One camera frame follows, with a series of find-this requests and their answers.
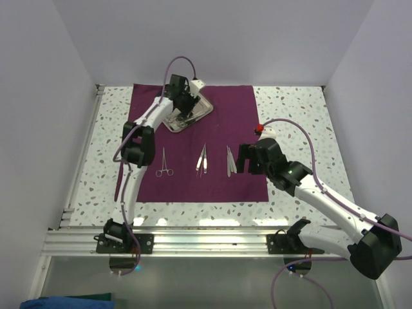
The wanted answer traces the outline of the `steel instrument tray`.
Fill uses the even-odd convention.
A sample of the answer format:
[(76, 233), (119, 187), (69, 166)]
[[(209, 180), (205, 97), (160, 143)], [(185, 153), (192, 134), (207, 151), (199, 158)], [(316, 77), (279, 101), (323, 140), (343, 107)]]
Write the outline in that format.
[[(197, 97), (198, 97), (198, 103), (195, 105), (194, 109), (191, 112), (193, 116), (196, 118), (195, 122), (201, 120), (202, 118), (204, 118), (205, 116), (207, 116), (213, 111), (213, 105), (201, 93), (199, 93)], [(179, 133), (180, 131), (183, 131), (184, 129), (188, 128), (189, 126), (195, 123), (194, 122), (193, 124), (187, 127), (184, 127), (184, 128), (173, 127), (170, 124), (169, 119), (179, 113), (180, 111), (178, 109), (174, 109), (172, 113), (168, 115), (163, 121), (163, 124), (165, 125), (165, 127), (172, 133)]]

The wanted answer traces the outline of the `broad steel tweezers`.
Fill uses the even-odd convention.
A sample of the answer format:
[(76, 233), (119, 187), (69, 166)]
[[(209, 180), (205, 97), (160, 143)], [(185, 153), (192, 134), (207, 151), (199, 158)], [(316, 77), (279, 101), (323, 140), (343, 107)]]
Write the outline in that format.
[(206, 152), (206, 144), (203, 145), (200, 156), (199, 156), (198, 161), (196, 163), (196, 171), (199, 171), (201, 166), (202, 166), (203, 159), (205, 158), (205, 152)]
[(203, 173), (207, 173), (207, 147), (206, 145), (203, 146), (203, 153), (202, 153), (202, 170)]

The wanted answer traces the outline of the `purple surgical cloth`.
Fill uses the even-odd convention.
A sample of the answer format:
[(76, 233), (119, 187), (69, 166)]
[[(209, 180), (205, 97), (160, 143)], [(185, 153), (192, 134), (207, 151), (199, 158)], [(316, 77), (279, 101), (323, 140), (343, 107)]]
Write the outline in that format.
[[(164, 124), (155, 131), (156, 153), (147, 168), (138, 193), (139, 202), (245, 202), (268, 201), (263, 175), (231, 173), (227, 176), (227, 146), (233, 156), (240, 144), (253, 144), (259, 123), (252, 86), (206, 86), (202, 95), (213, 111), (179, 133)], [(196, 163), (203, 145), (207, 147), (207, 173), (197, 177)], [(172, 176), (155, 176), (162, 166), (165, 148)]]

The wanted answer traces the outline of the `thin pointed steel tweezers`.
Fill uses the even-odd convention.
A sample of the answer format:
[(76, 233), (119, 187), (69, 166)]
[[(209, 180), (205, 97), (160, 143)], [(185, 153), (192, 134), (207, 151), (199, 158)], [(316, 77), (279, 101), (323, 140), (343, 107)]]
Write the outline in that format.
[(202, 173), (203, 173), (203, 160), (201, 161), (200, 168), (198, 169), (196, 176), (201, 178)]

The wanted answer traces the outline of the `steel ring-handled forceps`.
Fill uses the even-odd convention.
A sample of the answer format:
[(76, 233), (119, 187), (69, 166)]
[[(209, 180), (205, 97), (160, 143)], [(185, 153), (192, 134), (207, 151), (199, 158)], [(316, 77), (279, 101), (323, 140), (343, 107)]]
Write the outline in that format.
[(167, 167), (166, 153), (165, 153), (165, 148), (163, 147), (162, 148), (162, 166), (159, 170), (156, 171), (155, 176), (157, 178), (160, 178), (164, 174), (167, 176), (172, 176), (174, 174), (174, 171)]

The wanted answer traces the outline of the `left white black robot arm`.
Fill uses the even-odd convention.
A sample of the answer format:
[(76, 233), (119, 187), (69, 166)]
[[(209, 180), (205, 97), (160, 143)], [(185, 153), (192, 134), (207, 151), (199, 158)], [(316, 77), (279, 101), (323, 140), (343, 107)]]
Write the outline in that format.
[(204, 85), (197, 78), (188, 81), (172, 75), (148, 109), (136, 120), (124, 124), (122, 143), (113, 156), (113, 161), (120, 164), (115, 209), (104, 225), (100, 244), (121, 253), (140, 248), (132, 225), (142, 178), (155, 158), (155, 131), (174, 110), (190, 114), (200, 100), (198, 94)]

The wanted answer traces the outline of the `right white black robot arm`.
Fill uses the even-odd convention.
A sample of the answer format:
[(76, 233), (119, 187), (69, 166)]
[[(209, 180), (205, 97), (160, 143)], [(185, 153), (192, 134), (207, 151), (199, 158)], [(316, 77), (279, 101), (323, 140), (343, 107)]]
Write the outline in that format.
[(325, 215), (336, 229), (328, 230), (301, 218), (282, 234), (267, 236), (271, 254), (302, 254), (307, 250), (335, 254), (349, 260), (364, 276), (378, 279), (402, 251), (398, 223), (389, 214), (379, 217), (348, 200), (341, 207), (328, 197), (333, 192), (316, 183), (314, 172), (289, 161), (273, 138), (241, 144), (236, 160), (239, 173), (263, 174), (280, 191), (304, 201)]

